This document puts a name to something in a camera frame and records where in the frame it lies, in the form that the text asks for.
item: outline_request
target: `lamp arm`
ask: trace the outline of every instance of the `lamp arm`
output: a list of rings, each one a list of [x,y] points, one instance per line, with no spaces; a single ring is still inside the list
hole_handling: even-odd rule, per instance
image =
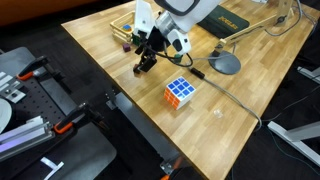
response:
[[[278,5],[278,12],[276,15],[273,15],[272,17],[262,20],[231,36],[228,36],[224,39],[220,39],[218,44],[215,47],[214,54],[220,54],[224,46],[240,41],[241,39],[247,36],[250,36],[254,32],[265,30],[272,26],[283,26],[286,23],[287,19],[292,15],[292,11],[291,11],[292,3],[293,3],[293,0],[280,0]]]

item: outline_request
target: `table leg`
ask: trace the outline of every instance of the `table leg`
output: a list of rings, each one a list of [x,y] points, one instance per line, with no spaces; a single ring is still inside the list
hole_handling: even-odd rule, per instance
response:
[[[268,124],[268,128],[320,167],[320,155],[301,141],[303,139],[320,136],[320,122],[287,131],[271,121]]]

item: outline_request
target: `rubik's cube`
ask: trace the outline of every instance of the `rubik's cube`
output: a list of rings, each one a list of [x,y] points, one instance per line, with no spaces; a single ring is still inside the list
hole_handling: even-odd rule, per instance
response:
[[[164,98],[178,110],[192,98],[195,91],[196,89],[187,80],[179,77],[167,85]]]

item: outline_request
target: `metal frame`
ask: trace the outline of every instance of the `metal frame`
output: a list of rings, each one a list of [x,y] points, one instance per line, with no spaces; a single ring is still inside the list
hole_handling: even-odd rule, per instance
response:
[[[268,128],[320,167],[320,155],[302,142],[302,140],[320,136],[320,122],[286,130],[271,121]]]
[[[0,162],[55,137],[51,124],[38,116],[0,135]]]
[[[313,71],[309,71],[308,69],[305,69],[303,67],[298,67],[298,72],[301,73],[302,75],[306,76],[307,78],[313,80],[314,82],[320,84],[320,67]]]

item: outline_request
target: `orange handle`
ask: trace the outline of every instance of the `orange handle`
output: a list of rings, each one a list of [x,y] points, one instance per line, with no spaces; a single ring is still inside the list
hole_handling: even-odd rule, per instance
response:
[[[169,175],[163,176],[160,180],[169,180]]]
[[[54,127],[53,127],[53,130],[58,133],[58,134],[63,134],[65,133],[66,131],[68,131],[72,126],[73,126],[73,123],[72,122],[69,122],[67,125],[65,125],[63,128],[61,129],[58,129],[59,123],[56,124]]]
[[[24,76],[17,75],[17,78],[20,79],[21,81],[25,81],[25,80],[28,80],[29,78],[31,78],[32,76],[33,76],[33,72],[29,72],[28,74],[26,74]]]

